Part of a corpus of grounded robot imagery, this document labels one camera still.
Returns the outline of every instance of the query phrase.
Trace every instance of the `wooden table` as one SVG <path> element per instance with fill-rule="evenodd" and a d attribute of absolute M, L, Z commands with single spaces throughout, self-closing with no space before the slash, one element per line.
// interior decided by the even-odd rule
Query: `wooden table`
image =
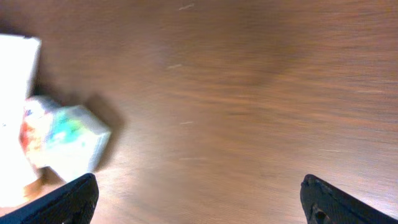
<path fill-rule="evenodd" d="M 307 173 L 398 218 L 397 9 L 14 0 L 0 21 L 43 40 L 43 92 L 114 128 L 93 223 L 305 223 Z"/>

